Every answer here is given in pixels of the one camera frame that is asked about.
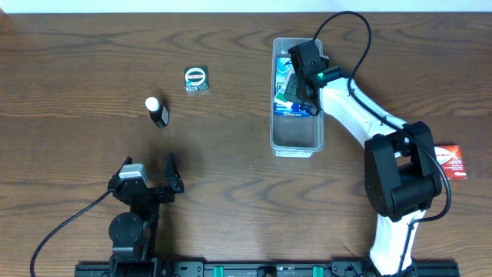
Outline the white green medicine box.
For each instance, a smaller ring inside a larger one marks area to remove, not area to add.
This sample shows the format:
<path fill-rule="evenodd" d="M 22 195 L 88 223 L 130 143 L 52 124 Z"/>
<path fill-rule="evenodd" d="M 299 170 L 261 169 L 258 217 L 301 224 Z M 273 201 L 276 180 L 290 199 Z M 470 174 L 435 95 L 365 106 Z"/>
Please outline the white green medicine box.
<path fill-rule="evenodd" d="M 284 105 L 284 106 L 291 106 L 293 104 L 293 102 L 291 101 L 288 101 L 285 97 L 285 92 L 286 92 L 286 89 L 287 89 L 287 85 L 288 85 L 288 82 L 290 80 L 290 77 L 292 75 L 292 71 L 289 70 L 287 71 L 287 73 L 285 74 L 285 76 L 283 77 L 280 77 L 278 79 L 278 83 L 277 83 L 277 92 L 275 94 L 275 97 L 274 97 L 274 102 L 275 103 L 278 103 L 278 104 L 281 104 L 281 105 Z"/>

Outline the blue Kool Fever box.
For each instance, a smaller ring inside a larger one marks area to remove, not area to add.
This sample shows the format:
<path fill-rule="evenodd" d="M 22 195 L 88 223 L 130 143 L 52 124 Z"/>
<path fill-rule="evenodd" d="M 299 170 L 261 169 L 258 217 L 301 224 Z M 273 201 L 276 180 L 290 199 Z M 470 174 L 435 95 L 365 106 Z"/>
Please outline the blue Kool Fever box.
<path fill-rule="evenodd" d="M 273 96 L 277 92 L 277 83 L 280 77 L 285 76 L 287 71 L 291 70 L 294 73 L 291 59 L 288 57 L 277 57 L 275 63 L 275 74 L 274 74 L 274 92 Z M 301 109 L 299 104 L 292 104 L 291 106 L 284 106 L 274 102 L 274 114 L 290 117 L 310 117 L 310 115 Z"/>

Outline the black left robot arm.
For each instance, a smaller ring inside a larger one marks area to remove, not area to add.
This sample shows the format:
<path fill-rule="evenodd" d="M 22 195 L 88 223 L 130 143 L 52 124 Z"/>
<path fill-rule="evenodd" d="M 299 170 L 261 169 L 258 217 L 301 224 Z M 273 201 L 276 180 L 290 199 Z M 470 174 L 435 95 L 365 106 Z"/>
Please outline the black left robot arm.
<path fill-rule="evenodd" d="M 130 208 L 117 215 L 108 229 L 112 255 L 117 261 L 146 260 L 154 251 L 159 207 L 173 202 L 185 188 L 172 153 L 167 157 L 164 181 L 157 187 L 148 187 L 145 166 L 127 157 L 108 182 L 112 195 Z"/>

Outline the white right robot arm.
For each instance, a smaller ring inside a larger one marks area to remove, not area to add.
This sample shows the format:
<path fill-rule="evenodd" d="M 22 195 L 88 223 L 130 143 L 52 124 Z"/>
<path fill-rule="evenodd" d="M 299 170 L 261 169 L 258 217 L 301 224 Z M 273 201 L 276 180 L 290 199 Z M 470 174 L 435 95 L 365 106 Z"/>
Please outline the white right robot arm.
<path fill-rule="evenodd" d="M 364 187 L 377 213 L 371 263 L 382 276 L 406 272 L 416 229 L 429 221 L 425 213 L 443 191 L 430 128 L 384 111 L 339 67 L 310 81 L 289 72 L 279 92 L 288 102 L 332 116 L 361 144 Z"/>

